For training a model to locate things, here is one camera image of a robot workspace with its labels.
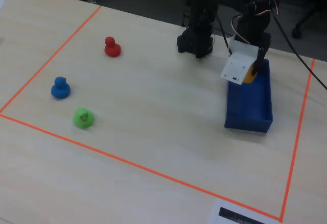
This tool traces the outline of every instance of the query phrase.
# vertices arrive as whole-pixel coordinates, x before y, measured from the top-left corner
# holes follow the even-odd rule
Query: chair leg
[[[300,30],[300,27],[310,18],[312,17],[317,11],[319,11],[320,6],[315,5],[310,11],[308,11],[301,20],[295,25],[295,28],[292,30],[292,37],[294,39],[299,39],[302,36],[302,32]]]

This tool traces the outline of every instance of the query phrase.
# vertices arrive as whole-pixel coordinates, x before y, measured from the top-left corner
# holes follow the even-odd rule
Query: green rubber duck
[[[93,124],[93,113],[86,108],[78,108],[74,113],[73,122],[77,127],[87,128]]]

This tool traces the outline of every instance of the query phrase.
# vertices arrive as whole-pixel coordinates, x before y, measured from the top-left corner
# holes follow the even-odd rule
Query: blue rubber duck
[[[51,94],[58,99],[64,99],[71,93],[71,87],[66,82],[66,78],[57,77],[55,85],[51,88]]]

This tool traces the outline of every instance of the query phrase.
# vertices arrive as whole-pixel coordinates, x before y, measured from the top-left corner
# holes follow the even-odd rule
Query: duck face drawing
[[[87,113],[83,113],[80,116],[80,120],[82,120],[84,123],[87,122],[87,118],[88,118],[88,114]]]

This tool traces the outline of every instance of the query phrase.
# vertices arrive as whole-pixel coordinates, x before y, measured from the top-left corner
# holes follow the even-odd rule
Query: rubber duck
[[[51,94],[58,99],[64,99],[71,93],[71,88],[66,82],[66,78],[57,77],[55,85],[51,88]]]
[[[86,128],[93,124],[94,115],[86,108],[78,108],[73,116],[73,122],[77,127]]]
[[[104,52],[110,57],[117,57],[121,53],[121,46],[116,44],[114,38],[107,37],[104,41],[106,43],[106,47],[104,47]]]

